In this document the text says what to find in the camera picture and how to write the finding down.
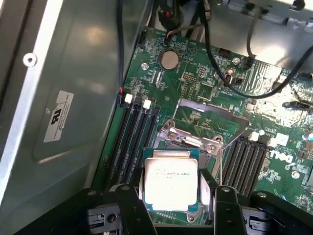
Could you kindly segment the black power header connector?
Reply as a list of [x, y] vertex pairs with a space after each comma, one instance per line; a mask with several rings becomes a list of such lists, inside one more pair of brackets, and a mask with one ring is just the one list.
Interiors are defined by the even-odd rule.
[[149, 33], [149, 29], [148, 28], [145, 28], [145, 29], [142, 30], [142, 32], [141, 32], [141, 34], [139, 36], [139, 41], [138, 41], [139, 48], [141, 48], [141, 49], [145, 48], [146, 39], [147, 39], [148, 33]]

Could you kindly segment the grey metal PC case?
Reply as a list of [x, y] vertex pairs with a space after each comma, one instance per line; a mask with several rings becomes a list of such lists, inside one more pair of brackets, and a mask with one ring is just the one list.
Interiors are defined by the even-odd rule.
[[[178, 29], [161, 25], [160, 3], [180, 18]], [[254, 61], [289, 75], [257, 98], [276, 95], [298, 73], [313, 74], [313, 0], [307, 22], [295, 19], [290, 6], [289, 16], [273, 15], [277, 6], [268, 0], [124, 0], [123, 89], [139, 36], [148, 27], [204, 44], [227, 85], [211, 48], [248, 57], [247, 34], [262, 8], [251, 40]], [[121, 185], [107, 191], [93, 185], [120, 95], [116, 7], [117, 0], [34, 1], [0, 112], [0, 235], [14, 235], [84, 189], [107, 193]], [[44, 143], [60, 90], [74, 98], [61, 138]], [[141, 163], [128, 183], [137, 185], [141, 200], [142, 175]], [[156, 223], [148, 213], [155, 229], [169, 226], [194, 235], [213, 226]]]

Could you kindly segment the green Dell motherboard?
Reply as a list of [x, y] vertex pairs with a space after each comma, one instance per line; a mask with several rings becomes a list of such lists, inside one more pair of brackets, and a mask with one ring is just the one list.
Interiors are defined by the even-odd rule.
[[[224, 143], [229, 142], [241, 129], [240, 124], [224, 119], [217, 113], [202, 113], [189, 107], [180, 106], [173, 118], [178, 100], [184, 98], [200, 104], [220, 106], [248, 119], [250, 126], [239, 137], [260, 142], [263, 148], [273, 148], [266, 155], [253, 192], [263, 190], [273, 193], [313, 215], [313, 74], [298, 73], [276, 95], [258, 99], [258, 95], [277, 88], [287, 78], [289, 71], [261, 61], [254, 61], [249, 70], [244, 70], [246, 57], [212, 47], [215, 61], [228, 81], [225, 85], [211, 66], [204, 44], [181, 36], [167, 36], [164, 31], [155, 28], [148, 29], [145, 48], [136, 46], [126, 74], [123, 96], [125, 101], [126, 94], [133, 95], [132, 119], [118, 181], [113, 182], [119, 153], [107, 190], [116, 184], [128, 184], [134, 178], [133, 171], [127, 182], [122, 182], [135, 125], [135, 98], [142, 99], [142, 110], [146, 99], [151, 100], [158, 109], [150, 141], [142, 148], [138, 166], [142, 163], [143, 149], [153, 147], [157, 133], [170, 119], [179, 129], [190, 130], [195, 126], [219, 133]], [[164, 70], [159, 63], [160, 54], [167, 50], [179, 55], [179, 64], [171, 71]], [[95, 187], [103, 190], [124, 113], [118, 103], [119, 100], [93, 182]], [[223, 169], [232, 144], [223, 150]]]

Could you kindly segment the silver socket cover frame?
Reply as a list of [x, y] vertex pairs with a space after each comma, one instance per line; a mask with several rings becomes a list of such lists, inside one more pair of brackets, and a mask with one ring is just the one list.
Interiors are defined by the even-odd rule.
[[181, 107], [189, 107], [191, 109], [195, 109], [195, 110], [202, 112], [202, 113], [203, 112], [214, 112], [214, 113], [219, 114], [224, 119], [227, 119], [227, 120], [230, 120], [232, 122], [236, 122], [236, 123], [240, 124], [241, 129], [238, 132], [236, 132], [232, 136], [232, 138], [229, 139], [229, 142], [226, 142], [223, 144], [221, 144], [221, 143], [214, 144], [214, 146], [217, 147], [217, 151], [226, 149], [239, 136], [241, 136], [250, 126], [250, 122], [248, 119], [246, 119], [244, 117], [236, 116], [236, 115], [232, 114], [231, 111], [224, 109], [220, 106], [216, 106], [216, 105], [212, 105], [212, 104], [207, 104], [207, 105], [206, 104], [200, 104], [200, 103], [196, 103], [196, 102], [193, 102], [191, 100], [184, 99], [184, 98], [180, 98], [178, 100], [178, 103], [176, 105], [176, 108], [175, 108], [175, 111], [173, 114], [173, 118], [175, 117], [177, 110], [180, 106]]

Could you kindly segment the CPU socket metal frame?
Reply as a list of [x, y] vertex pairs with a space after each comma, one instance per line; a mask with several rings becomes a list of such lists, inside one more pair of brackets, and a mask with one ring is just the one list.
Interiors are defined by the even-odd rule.
[[[172, 119], [168, 120], [156, 135], [152, 148], [197, 148], [200, 150], [200, 169], [206, 169], [216, 179], [219, 174], [219, 151], [214, 144], [224, 143], [221, 134], [201, 127], [193, 126], [190, 130], [179, 129]], [[199, 183], [200, 204], [195, 212], [185, 211], [149, 211], [156, 223], [205, 225], [210, 223], [201, 193], [204, 183]]]

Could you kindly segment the white label sticker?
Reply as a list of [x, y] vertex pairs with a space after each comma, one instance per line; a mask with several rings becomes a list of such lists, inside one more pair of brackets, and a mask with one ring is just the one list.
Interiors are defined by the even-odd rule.
[[73, 93], [59, 91], [56, 99], [56, 107], [52, 112], [45, 133], [44, 143], [58, 141], [61, 138], [73, 98]]

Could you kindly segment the silver coin cell battery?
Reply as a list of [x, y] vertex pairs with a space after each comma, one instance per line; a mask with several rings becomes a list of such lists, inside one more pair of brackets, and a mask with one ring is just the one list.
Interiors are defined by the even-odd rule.
[[173, 70], [179, 64], [179, 55], [171, 50], [164, 51], [159, 56], [159, 63], [164, 70]]

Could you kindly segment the thin metal locking lever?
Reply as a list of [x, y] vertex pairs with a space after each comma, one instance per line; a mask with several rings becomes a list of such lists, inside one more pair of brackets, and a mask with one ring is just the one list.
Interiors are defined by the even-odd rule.
[[219, 150], [219, 184], [223, 185], [223, 149]]

